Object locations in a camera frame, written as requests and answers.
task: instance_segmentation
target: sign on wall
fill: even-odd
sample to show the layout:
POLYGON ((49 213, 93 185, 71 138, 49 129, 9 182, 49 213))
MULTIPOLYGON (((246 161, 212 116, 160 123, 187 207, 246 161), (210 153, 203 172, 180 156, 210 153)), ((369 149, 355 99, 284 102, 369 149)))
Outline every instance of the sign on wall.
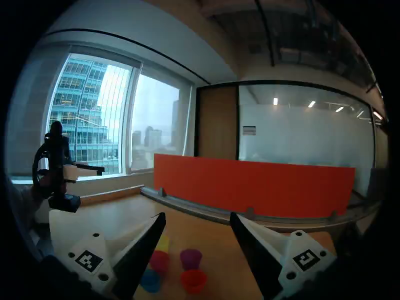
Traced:
POLYGON ((244 136, 255 136, 256 135, 256 126, 243 126, 243 135, 244 136))

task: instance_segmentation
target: red cup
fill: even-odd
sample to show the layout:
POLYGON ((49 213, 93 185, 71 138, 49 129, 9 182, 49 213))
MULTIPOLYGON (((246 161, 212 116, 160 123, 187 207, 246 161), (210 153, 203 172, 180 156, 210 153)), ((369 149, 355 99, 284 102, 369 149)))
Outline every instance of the red cup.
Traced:
POLYGON ((180 275, 180 282, 188 294, 200 293, 207 282, 207 275, 202 270, 189 270, 180 275))
POLYGON ((156 271, 160 276, 164 276, 168 271, 168 266, 170 264, 170 257, 164 251, 154 251, 150 258, 150 266, 156 271))

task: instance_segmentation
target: table surface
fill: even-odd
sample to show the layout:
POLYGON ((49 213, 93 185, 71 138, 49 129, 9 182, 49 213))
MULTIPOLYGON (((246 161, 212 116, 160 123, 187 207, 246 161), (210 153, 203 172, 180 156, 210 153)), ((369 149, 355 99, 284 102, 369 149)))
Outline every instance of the table surface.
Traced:
MULTIPOLYGON (((150 294, 138 286, 135 299, 262 299, 230 226, 174 210, 140 194, 81 207, 76 213, 77 221, 62 226, 57 234, 68 236, 63 247, 70 247, 94 231, 113 240, 160 212, 165 212, 163 234, 169 237, 168 273, 158 293, 150 294), (180 282, 183 272, 180 252, 188 248, 203 254, 200 268, 207 274, 207 284, 198 295, 186 294, 180 282)), ((310 236, 336 254, 328 232, 312 232, 310 236)))

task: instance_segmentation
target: wooden door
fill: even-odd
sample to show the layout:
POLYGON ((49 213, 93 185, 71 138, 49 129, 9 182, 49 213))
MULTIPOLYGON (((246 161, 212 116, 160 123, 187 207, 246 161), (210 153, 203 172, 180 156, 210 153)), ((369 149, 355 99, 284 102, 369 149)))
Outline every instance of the wooden door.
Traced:
POLYGON ((238 87, 204 88, 197 97, 195 155, 236 160, 239 151, 238 87))

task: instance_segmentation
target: orange partition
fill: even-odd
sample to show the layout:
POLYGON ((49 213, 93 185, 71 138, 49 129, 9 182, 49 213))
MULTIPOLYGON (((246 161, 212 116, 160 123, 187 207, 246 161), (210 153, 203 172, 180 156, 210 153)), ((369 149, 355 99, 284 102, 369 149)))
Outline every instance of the orange partition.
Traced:
POLYGON ((154 187, 197 204, 282 218, 325 218, 346 211, 352 167, 154 155, 154 187))

